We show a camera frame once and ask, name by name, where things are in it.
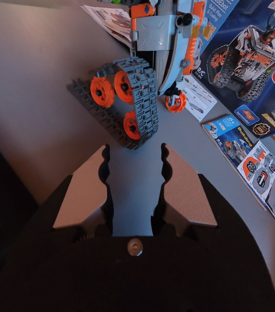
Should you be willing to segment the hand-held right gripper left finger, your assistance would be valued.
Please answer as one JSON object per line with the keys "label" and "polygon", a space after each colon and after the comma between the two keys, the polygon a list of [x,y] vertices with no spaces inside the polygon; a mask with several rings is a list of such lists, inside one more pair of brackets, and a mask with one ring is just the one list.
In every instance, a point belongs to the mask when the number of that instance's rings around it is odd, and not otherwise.
{"label": "hand-held right gripper left finger", "polygon": [[98,225],[113,232],[113,201],[109,177],[110,146],[101,146],[72,175],[67,192],[54,222],[54,229],[81,227],[94,236]]}

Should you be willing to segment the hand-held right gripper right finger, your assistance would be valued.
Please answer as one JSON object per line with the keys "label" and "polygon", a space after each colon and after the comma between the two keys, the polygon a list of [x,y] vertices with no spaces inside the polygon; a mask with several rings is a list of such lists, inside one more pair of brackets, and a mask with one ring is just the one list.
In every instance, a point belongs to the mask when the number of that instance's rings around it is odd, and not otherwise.
{"label": "hand-held right gripper right finger", "polygon": [[177,236],[186,236],[192,226],[216,227],[209,201],[196,170],[168,144],[161,144],[161,185],[158,204],[151,216],[153,235],[172,224]]}

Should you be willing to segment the dark grey toy track belt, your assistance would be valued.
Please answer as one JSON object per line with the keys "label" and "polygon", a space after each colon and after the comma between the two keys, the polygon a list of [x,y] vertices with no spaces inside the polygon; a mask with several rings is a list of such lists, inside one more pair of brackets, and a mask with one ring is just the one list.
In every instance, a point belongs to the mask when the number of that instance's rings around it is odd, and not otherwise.
{"label": "dark grey toy track belt", "polygon": [[73,80],[66,89],[130,150],[139,149],[158,131],[155,76],[143,58],[107,63],[91,81]]}

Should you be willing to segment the grey orange block toy robot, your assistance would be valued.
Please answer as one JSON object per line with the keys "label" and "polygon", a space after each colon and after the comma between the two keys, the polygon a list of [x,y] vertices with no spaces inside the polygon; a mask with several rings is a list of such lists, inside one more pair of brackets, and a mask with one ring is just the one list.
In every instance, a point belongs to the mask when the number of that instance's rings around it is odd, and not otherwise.
{"label": "grey orange block toy robot", "polygon": [[156,99],[165,96],[166,107],[177,113],[186,96],[177,82],[191,75],[198,37],[208,18],[205,1],[145,1],[131,5],[131,58],[116,60],[99,70],[90,91],[101,107],[111,107],[117,95],[133,106],[123,128],[142,144],[158,130]]}

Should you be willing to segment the grey desk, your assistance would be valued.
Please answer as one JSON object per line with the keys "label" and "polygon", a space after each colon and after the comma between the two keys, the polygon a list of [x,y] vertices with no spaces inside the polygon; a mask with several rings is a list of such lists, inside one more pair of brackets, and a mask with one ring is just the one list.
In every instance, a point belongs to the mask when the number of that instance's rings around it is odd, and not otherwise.
{"label": "grey desk", "polygon": [[0,1],[0,152],[42,204],[103,144],[110,145],[114,236],[150,236],[162,143],[226,198],[247,224],[275,285],[275,219],[187,111],[157,102],[159,130],[143,147],[122,147],[67,91],[73,79],[130,56],[82,8],[96,1]]}

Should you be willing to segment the blue cover booklet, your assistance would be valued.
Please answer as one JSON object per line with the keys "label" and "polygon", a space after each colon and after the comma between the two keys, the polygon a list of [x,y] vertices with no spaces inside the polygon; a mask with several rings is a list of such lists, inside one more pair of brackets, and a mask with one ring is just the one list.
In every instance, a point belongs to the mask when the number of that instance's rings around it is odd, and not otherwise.
{"label": "blue cover booklet", "polygon": [[202,125],[202,127],[213,139],[218,149],[222,152],[230,165],[233,167],[234,171],[250,190],[249,186],[245,183],[244,179],[238,173],[237,167],[245,159],[245,157],[252,150],[252,147],[254,147],[255,145],[246,136],[243,128],[241,127],[237,119],[232,115],[226,115],[219,119],[205,123]]}

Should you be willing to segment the sticker sheet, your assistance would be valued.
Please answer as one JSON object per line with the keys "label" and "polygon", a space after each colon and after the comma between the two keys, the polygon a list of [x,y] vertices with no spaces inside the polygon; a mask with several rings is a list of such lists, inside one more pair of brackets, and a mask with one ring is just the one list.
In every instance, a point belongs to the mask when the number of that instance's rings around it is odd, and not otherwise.
{"label": "sticker sheet", "polygon": [[237,167],[250,190],[275,218],[275,156],[258,141]]}

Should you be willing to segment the blue toy robot box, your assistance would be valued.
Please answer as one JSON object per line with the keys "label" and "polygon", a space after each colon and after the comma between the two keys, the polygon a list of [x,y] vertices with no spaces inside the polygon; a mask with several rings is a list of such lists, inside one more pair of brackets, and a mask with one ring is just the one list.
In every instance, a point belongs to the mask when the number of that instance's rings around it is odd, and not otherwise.
{"label": "blue toy robot box", "polygon": [[194,75],[257,137],[275,133],[275,1],[238,1]]}

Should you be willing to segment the open instruction booklet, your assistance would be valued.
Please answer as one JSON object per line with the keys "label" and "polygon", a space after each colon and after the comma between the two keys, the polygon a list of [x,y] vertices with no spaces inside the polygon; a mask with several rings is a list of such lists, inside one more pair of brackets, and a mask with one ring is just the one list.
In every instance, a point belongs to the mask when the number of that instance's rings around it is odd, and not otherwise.
{"label": "open instruction booklet", "polygon": [[200,65],[202,38],[210,23],[205,1],[120,1],[129,7],[85,10],[104,30],[130,48],[132,57],[147,60],[154,70],[159,95],[170,111],[186,108],[198,121],[217,100],[189,76]]}

